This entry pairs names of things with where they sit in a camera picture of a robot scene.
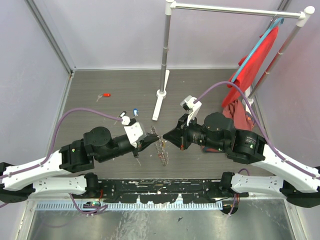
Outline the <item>metal disc keyring organizer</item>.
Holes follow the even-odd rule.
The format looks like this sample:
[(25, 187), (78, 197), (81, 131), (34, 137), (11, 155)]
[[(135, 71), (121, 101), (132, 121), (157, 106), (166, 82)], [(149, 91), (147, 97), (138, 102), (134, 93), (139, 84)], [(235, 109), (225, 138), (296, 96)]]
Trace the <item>metal disc keyring organizer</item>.
[(157, 133), (157, 130), (153, 125), (150, 127), (150, 130), (151, 130), (152, 134), (157, 134), (159, 136), (159, 140), (156, 141), (154, 144), (155, 144), (155, 148), (157, 150), (158, 158), (160, 159), (162, 166), (165, 167), (169, 163), (169, 154), (165, 150), (165, 147), (162, 146), (162, 142), (164, 142), (164, 140), (163, 140), (162, 136), (160, 136)]

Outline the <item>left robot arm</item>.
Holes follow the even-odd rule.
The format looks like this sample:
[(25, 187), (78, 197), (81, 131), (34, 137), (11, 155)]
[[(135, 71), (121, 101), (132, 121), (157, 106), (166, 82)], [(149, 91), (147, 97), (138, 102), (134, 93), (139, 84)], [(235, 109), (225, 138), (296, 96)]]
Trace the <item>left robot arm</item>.
[(22, 165), (0, 164), (0, 200), (5, 204), (29, 197), (72, 194), (95, 198), (101, 187), (91, 172), (95, 162), (103, 163), (125, 154), (139, 156), (160, 138), (148, 133), (134, 118), (124, 126), (125, 134), (112, 137), (108, 128), (98, 126), (83, 137), (44, 157)]

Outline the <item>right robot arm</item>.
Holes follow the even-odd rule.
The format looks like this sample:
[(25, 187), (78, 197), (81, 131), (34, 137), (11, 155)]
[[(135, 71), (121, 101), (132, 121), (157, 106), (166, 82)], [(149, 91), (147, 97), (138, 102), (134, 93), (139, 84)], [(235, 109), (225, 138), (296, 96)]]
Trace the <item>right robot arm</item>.
[(181, 103), (186, 113), (174, 129), (163, 138), (181, 150), (191, 144), (224, 153), (228, 159), (264, 169), (272, 176), (246, 176), (224, 172), (219, 191), (225, 197), (242, 193), (278, 195), (298, 207), (312, 208), (320, 204), (320, 169), (304, 165), (280, 153), (267, 140), (253, 131), (237, 129), (231, 118), (220, 112), (207, 115), (202, 125), (196, 115), (201, 107), (188, 96)]

